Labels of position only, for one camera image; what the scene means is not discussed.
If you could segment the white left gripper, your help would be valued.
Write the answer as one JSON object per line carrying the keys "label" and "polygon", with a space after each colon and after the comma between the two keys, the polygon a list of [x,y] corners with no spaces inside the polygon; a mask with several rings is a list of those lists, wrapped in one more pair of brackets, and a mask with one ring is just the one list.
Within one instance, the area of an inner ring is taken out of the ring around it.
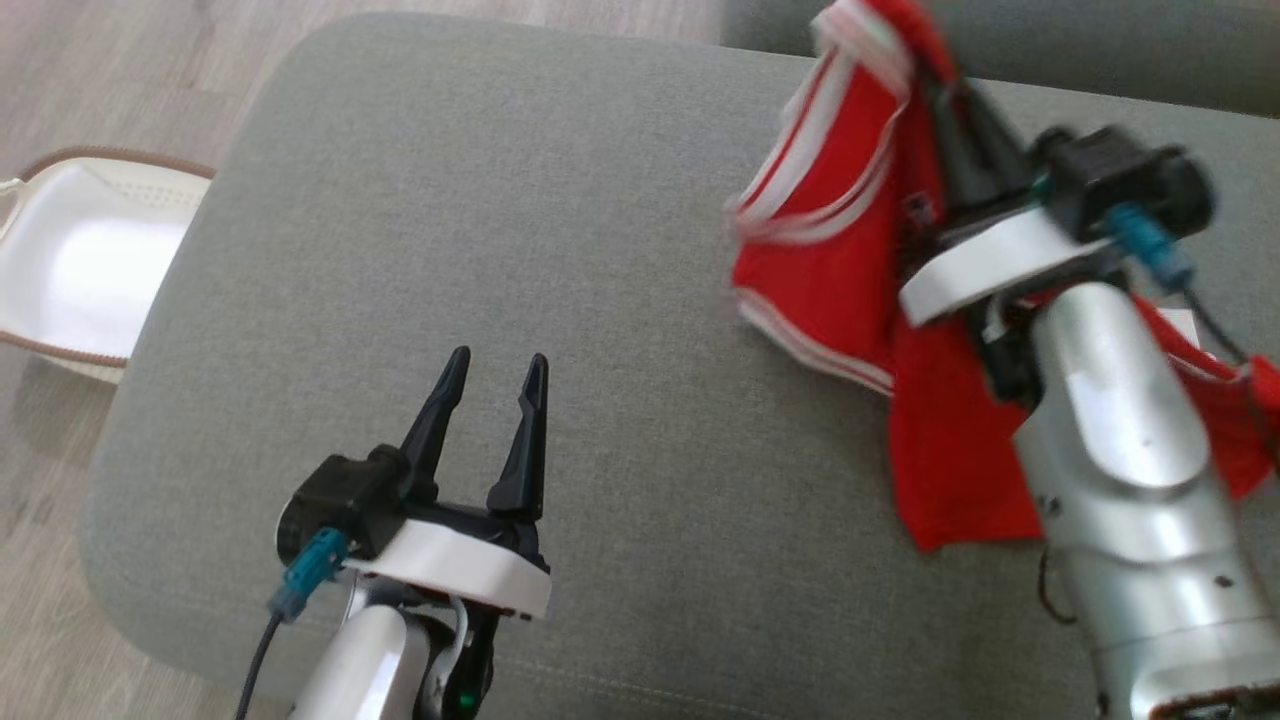
{"label": "white left gripper", "polygon": [[549,363],[534,354],[517,402],[521,411],[499,480],[486,509],[434,503],[442,448],[468,374],[471,350],[454,348],[401,445],[408,473],[401,497],[404,523],[371,559],[346,566],[404,585],[454,596],[526,620],[541,620],[550,601],[550,569],[541,555]]}

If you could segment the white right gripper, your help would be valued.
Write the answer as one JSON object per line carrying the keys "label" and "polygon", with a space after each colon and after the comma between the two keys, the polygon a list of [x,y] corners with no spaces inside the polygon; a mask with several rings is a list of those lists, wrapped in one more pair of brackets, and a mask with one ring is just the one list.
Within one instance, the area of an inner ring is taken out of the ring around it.
{"label": "white right gripper", "polygon": [[[943,181],[943,232],[956,241],[982,210],[1028,192],[1033,165],[978,86],[931,85],[928,110]],[[1075,241],[1042,206],[1015,211],[925,263],[900,290],[900,307],[909,325],[924,325],[1111,243]]]}

